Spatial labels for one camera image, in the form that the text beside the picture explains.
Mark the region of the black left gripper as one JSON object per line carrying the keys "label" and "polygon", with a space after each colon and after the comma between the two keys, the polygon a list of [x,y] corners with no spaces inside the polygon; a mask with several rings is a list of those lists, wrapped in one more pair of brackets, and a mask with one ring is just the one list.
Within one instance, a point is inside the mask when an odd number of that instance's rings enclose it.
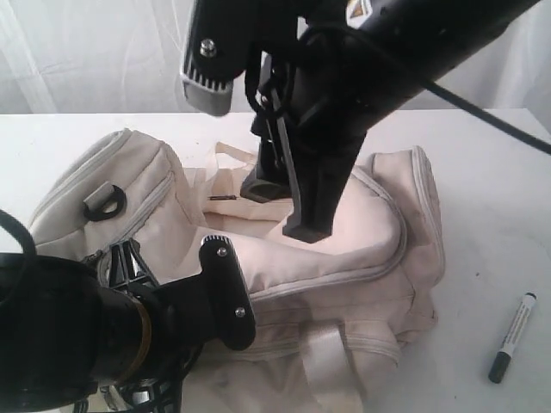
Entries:
{"label": "black left gripper", "polygon": [[145,362],[128,380],[128,410],[178,412],[184,380],[204,345],[219,339],[201,272],[161,285],[141,256],[139,242],[128,239],[110,247],[107,286],[131,293],[152,321]]}

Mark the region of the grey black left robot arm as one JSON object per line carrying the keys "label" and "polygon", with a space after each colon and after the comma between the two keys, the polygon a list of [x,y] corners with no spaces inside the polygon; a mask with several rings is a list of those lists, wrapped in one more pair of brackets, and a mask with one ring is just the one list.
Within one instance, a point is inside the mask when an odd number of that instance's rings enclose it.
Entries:
{"label": "grey black left robot arm", "polygon": [[229,240],[208,237],[200,272],[160,283],[134,240],[114,244],[102,284],[87,262],[1,256],[1,409],[74,405],[112,386],[132,412],[175,411],[182,384],[213,340],[236,350],[255,336]]}

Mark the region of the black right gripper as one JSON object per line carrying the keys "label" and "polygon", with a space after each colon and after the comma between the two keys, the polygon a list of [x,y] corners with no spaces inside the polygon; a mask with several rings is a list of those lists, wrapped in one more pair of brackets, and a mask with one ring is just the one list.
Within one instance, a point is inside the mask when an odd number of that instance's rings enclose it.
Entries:
{"label": "black right gripper", "polygon": [[344,187],[367,130],[411,99],[413,81],[397,64],[413,61],[413,19],[376,16],[358,29],[310,27],[309,54],[287,78],[262,84],[268,100],[251,125],[257,161],[240,195],[257,203],[291,197],[282,141],[289,142],[294,210],[282,233],[305,243],[332,234]]}

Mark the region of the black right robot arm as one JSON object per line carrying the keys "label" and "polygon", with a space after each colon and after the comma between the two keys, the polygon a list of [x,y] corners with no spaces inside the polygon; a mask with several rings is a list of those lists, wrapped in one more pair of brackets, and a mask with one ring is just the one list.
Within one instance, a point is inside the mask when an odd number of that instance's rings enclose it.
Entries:
{"label": "black right robot arm", "polygon": [[258,203],[290,199],[283,233],[307,243],[331,235],[368,130],[424,90],[538,151],[550,150],[437,84],[531,2],[374,1],[365,18],[358,6],[317,4],[299,39],[254,43],[245,70],[260,145],[240,193]]}

